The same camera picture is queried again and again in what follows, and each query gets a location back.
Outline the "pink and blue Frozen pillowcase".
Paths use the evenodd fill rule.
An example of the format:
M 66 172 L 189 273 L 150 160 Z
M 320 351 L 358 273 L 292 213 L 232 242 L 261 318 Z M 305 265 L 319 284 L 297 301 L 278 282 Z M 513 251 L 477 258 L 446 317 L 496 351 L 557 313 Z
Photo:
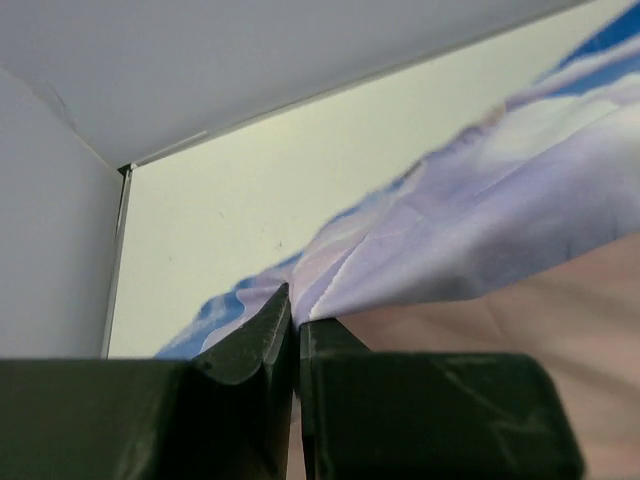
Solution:
M 371 346 L 516 351 L 559 388 L 591 479 L 639 475 L 639 8 L 448 145 L 207 301 L 187 359 L 282 285 Z

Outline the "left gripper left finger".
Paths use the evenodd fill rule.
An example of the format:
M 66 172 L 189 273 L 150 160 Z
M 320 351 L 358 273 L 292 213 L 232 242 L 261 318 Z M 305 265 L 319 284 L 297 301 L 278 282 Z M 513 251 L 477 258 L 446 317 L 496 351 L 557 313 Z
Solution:
M 190 360 L 5 360 L 5 479 L 282 479 L 293 340 L 286 286 Z

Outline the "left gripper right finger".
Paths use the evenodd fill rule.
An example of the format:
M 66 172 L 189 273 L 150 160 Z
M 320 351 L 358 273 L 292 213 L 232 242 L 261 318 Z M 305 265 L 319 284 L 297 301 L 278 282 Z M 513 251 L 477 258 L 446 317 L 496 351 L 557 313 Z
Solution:
M 335 319 L 300 330 L 310 479 L 581 479 L 556 388 L 512 353 L 374 352 Z

